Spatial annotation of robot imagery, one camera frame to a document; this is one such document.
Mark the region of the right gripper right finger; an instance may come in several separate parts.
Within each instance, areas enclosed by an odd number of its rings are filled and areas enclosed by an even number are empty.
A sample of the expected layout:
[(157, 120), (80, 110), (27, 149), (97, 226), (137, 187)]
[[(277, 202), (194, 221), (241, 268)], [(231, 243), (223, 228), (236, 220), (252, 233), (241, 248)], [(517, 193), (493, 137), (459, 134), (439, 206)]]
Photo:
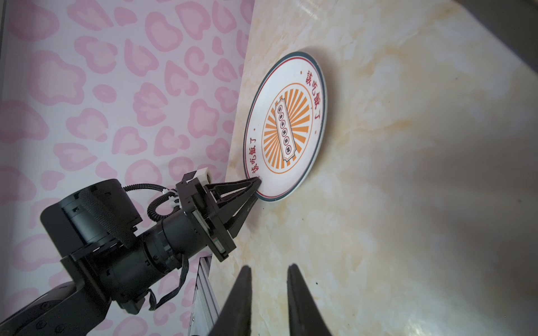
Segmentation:
[(289, 332), (297, 335), (331, 335), (297, 264), (287, 271)]

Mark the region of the black wire dish rack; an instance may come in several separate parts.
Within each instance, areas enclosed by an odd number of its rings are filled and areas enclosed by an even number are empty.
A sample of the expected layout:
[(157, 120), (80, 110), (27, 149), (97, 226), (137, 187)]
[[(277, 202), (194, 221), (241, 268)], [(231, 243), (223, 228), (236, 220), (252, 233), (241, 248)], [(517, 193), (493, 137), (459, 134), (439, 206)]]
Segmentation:
[(489, 32), (537, 71), (537, 2), (458, 0)]

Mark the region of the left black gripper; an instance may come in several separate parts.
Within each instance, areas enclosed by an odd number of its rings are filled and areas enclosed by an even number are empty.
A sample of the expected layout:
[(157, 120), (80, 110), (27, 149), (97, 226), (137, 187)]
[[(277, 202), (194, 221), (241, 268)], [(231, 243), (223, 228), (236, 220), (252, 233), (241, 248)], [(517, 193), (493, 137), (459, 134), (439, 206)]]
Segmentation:
[(219, 262), (236, 248), (238, 236), (261, 185), (257, 176), (234, 182), (203, 184), (196, 175), (184, 175), (176, 185), (182, 211)]

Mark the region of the small orange sunburst plate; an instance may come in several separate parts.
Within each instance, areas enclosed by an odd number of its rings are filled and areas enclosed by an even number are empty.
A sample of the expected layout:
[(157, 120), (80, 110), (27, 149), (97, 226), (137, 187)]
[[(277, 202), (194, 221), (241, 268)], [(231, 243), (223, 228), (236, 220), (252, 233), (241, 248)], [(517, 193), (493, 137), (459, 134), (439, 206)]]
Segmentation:
[(265, 75), (242, 142), (245, 176), (261, 180), (259, 199), (278, 202), (305, 181), (322, 146), (327, 98), (322, 69), (306, 52), (284, 56)]

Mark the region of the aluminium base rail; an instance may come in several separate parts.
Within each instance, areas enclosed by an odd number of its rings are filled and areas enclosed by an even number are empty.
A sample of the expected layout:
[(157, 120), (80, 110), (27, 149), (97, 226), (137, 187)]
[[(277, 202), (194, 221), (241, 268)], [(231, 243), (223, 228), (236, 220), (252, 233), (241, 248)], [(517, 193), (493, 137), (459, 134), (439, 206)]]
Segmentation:
[(199, 259), (189, 335), (209, 335), (219, 317), (219, 304), (210, 282), (212, 257)]

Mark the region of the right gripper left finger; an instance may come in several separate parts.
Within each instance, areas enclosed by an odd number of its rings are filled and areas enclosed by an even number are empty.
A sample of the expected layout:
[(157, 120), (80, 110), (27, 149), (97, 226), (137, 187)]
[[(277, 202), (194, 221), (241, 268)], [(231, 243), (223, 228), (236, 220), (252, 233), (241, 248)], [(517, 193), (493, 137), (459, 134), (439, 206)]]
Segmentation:
[(243, 266), (209, 336), (252, 334), (252, 269)]

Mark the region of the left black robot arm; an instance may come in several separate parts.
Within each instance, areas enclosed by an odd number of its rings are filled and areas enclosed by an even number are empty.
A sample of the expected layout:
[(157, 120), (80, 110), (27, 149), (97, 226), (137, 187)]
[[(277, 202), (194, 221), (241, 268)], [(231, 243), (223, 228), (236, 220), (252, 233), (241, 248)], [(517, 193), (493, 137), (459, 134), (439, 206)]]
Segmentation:
[(129, 314), (145, 303), (156, 310), (177, 294), (157, 299), (152, 286), (174, 270), (182, 281), (189, 260), (204, 248), (224, 260), (257, 200), (258, 177), (207, 183), (188, 173), (168, 193), (175, 210), (136, 234), (142, 218), (127, 188), (109, 179), (46, 208), (41, 222), (61, 255), (70, 281), (8, 317), (3, 335), (86, 335), (105, 320), (112, 302)]

